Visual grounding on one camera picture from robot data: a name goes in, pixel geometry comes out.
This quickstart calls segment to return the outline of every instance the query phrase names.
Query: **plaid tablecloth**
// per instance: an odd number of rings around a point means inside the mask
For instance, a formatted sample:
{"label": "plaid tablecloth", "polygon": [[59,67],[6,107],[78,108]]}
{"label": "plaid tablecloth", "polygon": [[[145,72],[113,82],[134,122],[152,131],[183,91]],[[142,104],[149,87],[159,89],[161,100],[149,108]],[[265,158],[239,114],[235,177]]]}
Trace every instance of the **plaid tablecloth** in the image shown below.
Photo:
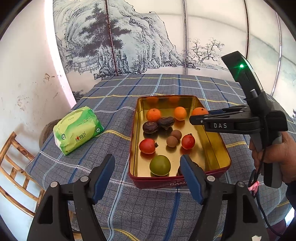
{"label": "plaid tablecloth", "polygon": [[[187,187],[138,189],[128,173],[129,147],[133,115],[141,96],[181,94],[197,96],[209,110],[244,104],[244,93],[238,83],[189,75],[138,74],[105,79],[95,85],[75,106],[92,108],[106,131],[93,138],[68,156],[62,155],[54,143],[53,134],[47,139],[35,159],[26,167],[44,189],[52,181],[60,184],[75,182],[88,175],[103,161],[107,153],[115,156],[115,170],[105,195],[95,213],[108,241],[187,241],[201,211]],[[296,125],[287,116],[289,132],[296,139]],[[221,134],[232,159],[229,171],[221,181],[247,183],[254,169],[248,149],[249,136]],[[270,224],[281,221],[290,209],[285,197],[287,186],[280,189],[260,186],[261,204]],[[220,239],[226,213],[223,202],[216,240]]]}

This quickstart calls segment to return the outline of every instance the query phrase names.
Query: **table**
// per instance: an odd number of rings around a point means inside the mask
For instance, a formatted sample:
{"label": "table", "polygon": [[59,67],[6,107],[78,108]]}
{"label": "table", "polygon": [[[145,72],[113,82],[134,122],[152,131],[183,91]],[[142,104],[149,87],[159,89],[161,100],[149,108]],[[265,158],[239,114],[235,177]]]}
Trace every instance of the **table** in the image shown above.
{"label": "table", "polygon": [[[94,110],[106,131],[67,156],[62,155],[51,134],[35,159],[26,167],[44,189],[52,181],[75,182],[102,163],[105,155],[115,156],[115,170],[102,200],[94,206],[107,240],[187,241],[201,211],[187,187],[138,189],[128,176],[129,145],[137,99],[141,96],[181,94],[197,96],[209,110],[245,104],[240,85],[215,78],[177,74],[133,74],[100,81],[73,108]],[[290,134],[296,139],[296,125],[287,116]],[[221,134],[232,159],[222,182],[248,182],[254,161],[248,149],[250,137]],[[290,209],[287,186],[273,189],[259,177],[261,204],[271,225],[281,221]],[[69,209],[74,211],[73,203]],[[222,233],[226,213],[223,201],[216,240]]]}

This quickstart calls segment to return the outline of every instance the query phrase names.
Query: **human hand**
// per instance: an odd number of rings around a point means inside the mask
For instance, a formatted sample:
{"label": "human hand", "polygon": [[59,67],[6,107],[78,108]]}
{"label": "human hand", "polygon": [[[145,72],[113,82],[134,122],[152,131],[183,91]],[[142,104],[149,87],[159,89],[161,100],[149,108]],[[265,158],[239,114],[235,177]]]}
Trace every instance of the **human hand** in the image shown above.
{"label": "human hand", "polygon": [[[296,181],[296,142],[287,131],[282,132],[281,135],[283,143],[267,147],[264,162],[278,162],[283,174],[283,182],[290,183]],[[252,140],[249,149],[252,151],[254,166],[258,171],[263,151],[258,153]]]}

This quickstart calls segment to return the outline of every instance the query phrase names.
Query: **green lime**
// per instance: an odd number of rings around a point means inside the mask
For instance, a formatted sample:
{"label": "green lime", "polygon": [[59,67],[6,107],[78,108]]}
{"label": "green lime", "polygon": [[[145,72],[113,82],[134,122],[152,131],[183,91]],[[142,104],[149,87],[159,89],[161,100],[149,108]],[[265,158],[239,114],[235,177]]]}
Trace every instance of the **green lime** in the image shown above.
{"label": "green lime", "polygon": [[149,165],[150,171],[157,176],[165,176],[170,172],[170,160],[163,155],[155,156]]}

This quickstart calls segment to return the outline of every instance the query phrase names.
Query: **metal screw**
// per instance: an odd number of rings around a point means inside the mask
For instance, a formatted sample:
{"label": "metal screw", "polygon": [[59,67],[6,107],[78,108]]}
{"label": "metal screw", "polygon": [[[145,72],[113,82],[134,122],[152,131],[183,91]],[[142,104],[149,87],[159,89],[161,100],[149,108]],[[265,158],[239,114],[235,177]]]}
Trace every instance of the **metal screw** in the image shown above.
{"label": "metal screw", "polygon": [[213,182],[215,181],[215,177],[213,176],[207,176],[208,181]]}
{"label": "metal screw", "polygon": [[86,182],[88,179],[89,179],[88,176],[83,176],[82,178],[80,178],[80,181]]}
{"label": "metal screw", "polygon": [[52,188],[55,188],[55,187],[57,186],[57,182],[52,182],[52,183],[50,184],[50,186],[51,186]]}
{"label": "metal screw", "polygon": [[244,183],[243,183],[243,182],[238,182],[237,185],[238,185],[239,187],[241,187],[241,188],[244,187]]}

